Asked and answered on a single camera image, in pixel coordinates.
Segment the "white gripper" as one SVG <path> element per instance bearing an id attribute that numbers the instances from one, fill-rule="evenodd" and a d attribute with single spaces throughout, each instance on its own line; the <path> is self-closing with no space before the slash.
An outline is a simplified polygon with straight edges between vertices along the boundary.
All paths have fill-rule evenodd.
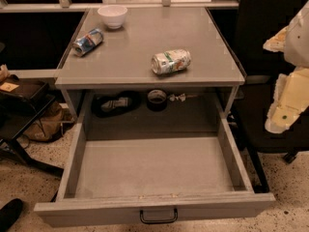
<path id="1" fill-rule="evenodd" d="M 287 62 L 297 66 L 289 75 L 280 73 L 275 83 L 265 129 L 282 133 L 309 106 L 309 1 L 287 27 L 266 40 L 263 49 L 283 52 Z"/>

